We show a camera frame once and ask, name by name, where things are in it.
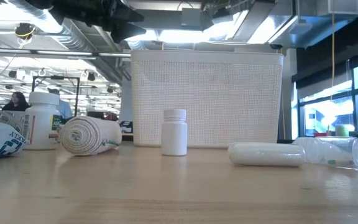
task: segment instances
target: cotton roll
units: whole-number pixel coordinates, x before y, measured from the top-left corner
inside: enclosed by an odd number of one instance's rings
[[[229,147],[229,159],[236,165],[299,167],[305,160],[305,151],[292,144],[235,142]]]
[[[75,117],[60,131],[62,147],[77,156],[115,149],[121,141],[121,128],[117,122],[91,117]]]

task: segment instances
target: perforated bin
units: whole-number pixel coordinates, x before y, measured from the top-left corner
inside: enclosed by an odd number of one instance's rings
[[[163,111],[187,110],[188,146],[276,142],[282,54],[132,52],[134,143],[160,146]]]

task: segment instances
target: table surface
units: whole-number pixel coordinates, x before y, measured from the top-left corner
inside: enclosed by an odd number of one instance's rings
[[[0,223],[358,223],[358,170],[244,167],[225,150],[122,146],[0,158]]]

